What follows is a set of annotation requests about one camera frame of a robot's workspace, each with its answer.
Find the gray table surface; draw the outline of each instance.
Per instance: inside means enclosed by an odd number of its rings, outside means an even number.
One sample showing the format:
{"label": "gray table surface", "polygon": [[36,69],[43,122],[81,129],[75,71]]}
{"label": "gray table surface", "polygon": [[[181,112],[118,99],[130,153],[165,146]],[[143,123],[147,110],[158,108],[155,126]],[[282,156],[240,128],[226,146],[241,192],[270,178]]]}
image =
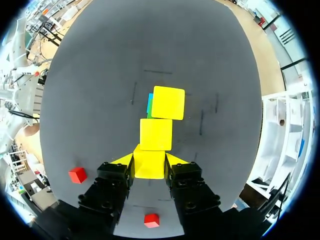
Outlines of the gray table surface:
{"label": "gray table surface", "polygon": [[[58,199],[77,207],[102,162],[133,152],[155,85],[186,91],[170,152],[196,161],[220,208],[232,206],[257,153],[261,90],[242,27],[211,0],[94,0],[76,19],[54,56],[41,106],[44,166]],[[83,184],[71,182],[74,167],[85,168]],[[160,215],[160,227],[144,226],[147,213]],[[114,234],[183,234],[164,180],[135,179]]]}

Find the wooden floor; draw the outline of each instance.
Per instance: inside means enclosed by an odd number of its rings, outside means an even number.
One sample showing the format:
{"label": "wooden floor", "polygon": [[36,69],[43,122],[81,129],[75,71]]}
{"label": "wooden floor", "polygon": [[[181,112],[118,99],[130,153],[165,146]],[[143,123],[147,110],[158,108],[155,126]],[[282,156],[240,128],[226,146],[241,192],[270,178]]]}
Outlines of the wooden floor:
{"label": "wooden floor", "polygon": [[[226,5],[236,16],[240,25],[242,26],[253,51],[256,65],[258,68],[259,78],[260,78],[260,86],[261,86],[261,95],[269,95],[273,93],[282,92],[285,90],[283,77],[281,74],[280,66],[276,58],[276,54],[274,49],[269,42],[267,35],[258,26],[254,21],[253,17],[244,9],[239,6],[231,3],[228,0],[216,0],[224,5]],[[77,19],[77,17],[84,10],[81,9],[73,19],[67,21],[62,29],[59,30],[61,34],[65,34],[73,22]],[[41,41],[41,52],[43,56],[47,59],[51,59],[55,56],[57,51],[57,47],[53,45],[51,42],[46,40]],[[40,52],[40,41],[35,42],[35,44],[31,47],[31,52],[39,53]],[[29,58],[33,59],[34,54],[30,54]],[[43,70],[45,68],[49,68],[50,64],[45,63],[40,66],[39,70]],[[17,144],[22,144],[22,149],[27,150],[28,153],[34,154],[40,162],[43,163],[42,150],[40,144],[40,132],[38,131],[36,134],[32,136],[24,136],[23,131],[16,137]]]}
{"label": "wooden floor", "polygon": [[276,53],[266,33],[253,21],[249,12],[228,0],[216,0],[229,7],[241,24],[253,51],[259,72],[261,95],[279,93],[285,90],[285,83]]}

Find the yellow cube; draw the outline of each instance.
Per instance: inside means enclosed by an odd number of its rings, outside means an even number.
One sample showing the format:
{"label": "yellow cube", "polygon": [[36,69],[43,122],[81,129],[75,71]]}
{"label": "yellow cube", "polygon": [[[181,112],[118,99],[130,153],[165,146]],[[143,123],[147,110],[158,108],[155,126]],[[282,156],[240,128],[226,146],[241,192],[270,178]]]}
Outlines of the yellow cube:
{"label": "yellow cube", "polygon": [[133,151],[134,177],[163,179],[165,177],[165,151],[143,151],[140,144]]}
{"label": "yellow cube", "polygon": [[183,89],[155,86],[151,116],[160,119],[184,119],[185,95],[186,92]]}
{"label": "yellow cube", "polygon": [[140,148],[144,151],[169,151],[172,146],[171,119],[140,119]]}

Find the white shelf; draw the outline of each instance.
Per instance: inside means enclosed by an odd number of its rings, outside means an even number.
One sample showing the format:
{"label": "white shelf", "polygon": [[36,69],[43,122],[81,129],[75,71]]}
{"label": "white shelf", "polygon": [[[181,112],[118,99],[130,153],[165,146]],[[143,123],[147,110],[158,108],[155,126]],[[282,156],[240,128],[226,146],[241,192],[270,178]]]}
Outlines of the white shelf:
{"label": "white shelf", "polygon": [[[309,100],[303,100],[301,92],[308,92]],[[285,209],[304,177],[311,155],[314,126],[312,92],[310,89],[302,89],[300,92],[289,90],[263,96],[262,102],[260,143],[247,184],[268,199],[269,192],[279,189],[288,173],[291,173],[287,199],[282,208]],[[269,184],[265,186],[253,183],[257,178]]]}

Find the red cube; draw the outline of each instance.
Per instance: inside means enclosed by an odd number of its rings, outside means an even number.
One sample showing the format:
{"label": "red cube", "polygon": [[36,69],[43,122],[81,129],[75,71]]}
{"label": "red cube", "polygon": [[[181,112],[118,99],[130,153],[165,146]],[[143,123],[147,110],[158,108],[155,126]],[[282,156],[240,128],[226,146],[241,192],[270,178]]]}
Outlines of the red cube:
{"label": "red cube", "polygon": [[71,181],[75,184],[81,184],[87,179],[86,171],[83,167],[75,167],[69,171]]}
{"label": "red cube", "polygon": [[159,215],[152,213],[144,216],[144,225],[147,228],[156,228],[160,226]]}

